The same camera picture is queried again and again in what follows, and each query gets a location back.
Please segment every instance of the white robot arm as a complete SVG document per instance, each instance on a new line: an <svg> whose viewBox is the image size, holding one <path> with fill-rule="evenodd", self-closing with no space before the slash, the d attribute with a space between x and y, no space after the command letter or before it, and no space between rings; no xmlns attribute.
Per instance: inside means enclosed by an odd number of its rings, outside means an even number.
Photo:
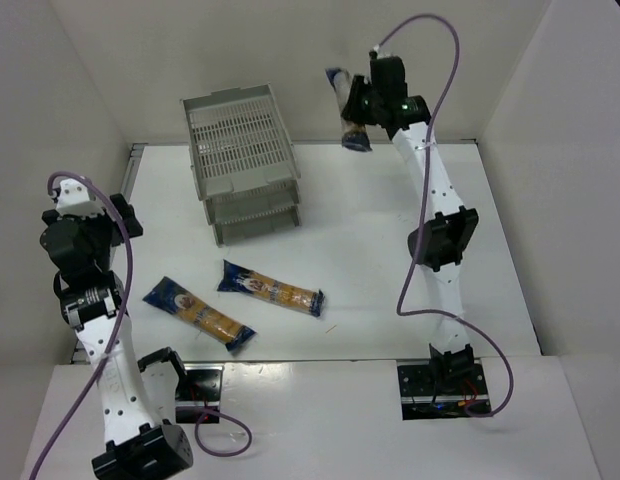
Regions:
<svg viewBox="0 0 620 480"><path fill-rule="evenodd" d="M426 149L430 151L429 192L423 245L416 263L426 278L432 308L462 316L459 273L465 250L479 217L466 209L446 172L434 135L426 145L430 112L420 96L408 96L405 68L397 56L379 57L370 52L370 78L350 76L340 68L326 70L337 95L342 123L343 147L369 150L365 125L380 125L405 160L418 192L426 175ZM408 238L415 256L417 231ZM459 322L441 316L430 342L430 364L435 382L463 378L472 371L474 356L468 334Z"/></svg>
<svg viewBox="0 0 620 480"><path fill-rule="evenodd" d="M413 123L407 130L399 129L392 138L392 143L403 157L410 171L410 176L418 192L421 192L425 176L425 122ZM430 195L426 222L435 218L435 214L444 217L457 214L464 208L463 202L457 194L448 172L439 155L434 134L430 142ZM463 317L461 291L459 289L459 273L461 265L448 263L440 266L438 271L422 266L426 279L428 295L437 308ZM458 322L447 317L437 319L437 329L430 344L437 351L459 352L470 344L466 329Z"/></svg>
<svg viewBox="0 0 620 480"><path fill-rule="evenodd" d="M129 236L142 235L134 209L123 196L112 195L110 200ZM169 478L192 466L190 444L175 423L174 393L178 381L186 379L185 369L169 348L137 362L127 312L106 354L122 307L122 286L110 271L110 251L121 243L122 234L81 182L61 181L55 202L56 209L42 215L48 227L40 243L59 268L54 292L62 316L83 343L94 369L107 357L97 381L106 451L92 460L95 476Z"/></svg>

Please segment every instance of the gray plastic basket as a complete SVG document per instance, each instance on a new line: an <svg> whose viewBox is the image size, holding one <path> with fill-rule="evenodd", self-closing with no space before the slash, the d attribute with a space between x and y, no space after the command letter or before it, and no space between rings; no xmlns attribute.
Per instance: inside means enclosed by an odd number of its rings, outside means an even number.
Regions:
<svg viewBox="0 0 620 480"><path fill-rule="evenodd" d="M183 105L197 195L217 244L281 227L260 228L256 218L270 219L259 225L285 219L299 225L299 171L270 85L223 90ZM281 214L293 207L294 215Z"/></svg>
<svg viewBox="0 0 620 480"><path fill-rule="evenodd" d="M217 245L232 245L247 238L289 230L301 225L297 205L262 212L241 221L213 225Z"/></svg>

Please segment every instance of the spaghetti package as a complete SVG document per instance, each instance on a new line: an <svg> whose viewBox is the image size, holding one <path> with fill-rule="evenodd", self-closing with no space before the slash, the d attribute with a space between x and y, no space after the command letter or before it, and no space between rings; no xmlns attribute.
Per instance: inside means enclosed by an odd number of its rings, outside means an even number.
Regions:
<svg viewBox="0 0 620 480"><path fill-rule="evenodd" d="M293 287L227 260L223 261L223 279L217 291L245 293L275 305L309 313L313 317L321 315L325 300L321 290L313 292Z"/></svg>
<svg viewBox="0 0 620 480"><path fill-rule="evenodd" d="M203 330L223 343L229 352L237 350L255 334L168 277L163 277L143 301Z"/></svg>
<svg viewBox="0 0 620 480"><path fill-rule="evenodd" d="M337 97L339 113L343 111L352 86L352 75L342 68L326 68L326 76ZM355 152L371 152L370 139L365 125L357 125L341 118L341 146Z"/></svg>

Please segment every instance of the black mounting plate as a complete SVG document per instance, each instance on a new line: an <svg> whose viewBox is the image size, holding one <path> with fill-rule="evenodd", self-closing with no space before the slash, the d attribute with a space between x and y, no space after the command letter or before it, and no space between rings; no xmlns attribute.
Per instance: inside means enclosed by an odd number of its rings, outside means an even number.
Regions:
<svg viewBox="0 0 620 480"><path fill-rule="evenodd" d="M186 367L187 379L180 381L175 393L177 405L177 423L196 423L201 412L194 408L208 404L208 408L219 411L221 401L221 382L223 381L223 367L217 365ZM219 423L219 417L208 415L201 422Z"/></svg>
<svg viewBox="0 0 620 480"><path fill-rule="evenodd" d="M397 378L404 420L468 417L465 407L458 406L458 402L464 398L464 393L468 396L472 393L470 386L465 383L466 379L477 389L479 398L483 399L483 401L477 401L472 410L476 413L491 411L488 387L480 363L475 363L469 375L461 378L458 383L446 388L445 391L437 388L439 390L435 402L437 407L431 406L434 382L427 360L414 363L402 362L397 365Z"/></svg>

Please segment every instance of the white table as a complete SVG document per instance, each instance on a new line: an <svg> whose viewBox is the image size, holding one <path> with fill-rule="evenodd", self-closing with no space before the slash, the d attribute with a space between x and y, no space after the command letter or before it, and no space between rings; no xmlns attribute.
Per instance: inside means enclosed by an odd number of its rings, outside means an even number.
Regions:
<svg viewBox="0 0 620 480"><path fill-rule="evenodd" d="M195 465L179 480L596 480L590 446L556 358L511 358L516 387L494 419L402 421L393 361L227 364L221 409L246 422L254 444L219 459L194 443ZM506 378L484 360L496 402ZM56 367L22 479L85 384L88 366ZM90 459L103 452L96 390L61 435L39 480L93 480ZM204 425L204 441L236 449L245 440L227 422Z"/></svg>
<svg viewBox="0 0 620 480"><path fill-rule="evenodd" d="M466 251L461 288L467 320L487 331L508 355L539 355L508 246L475 145L442 145L442 156L479 226ZM215 246L197 200L188 147L146 147L131 203L145 228L133 240L135 277L129 311L138 356L171 346L186 361L228 361L216 340L142 297L167 275L258 335L242 361L407 359L428 357L434 322L399 318L395 305L409 265L407 235L419 199L407 167L391 145L356 154L338 145L297 145L301 220L295 230ZM217 293L222 260L327 296L319 320L236 293ZM124 278L124 256L114 270ZM407 307L429 305L420 273ZM475 354L493 356L473 337Z"/></svg>

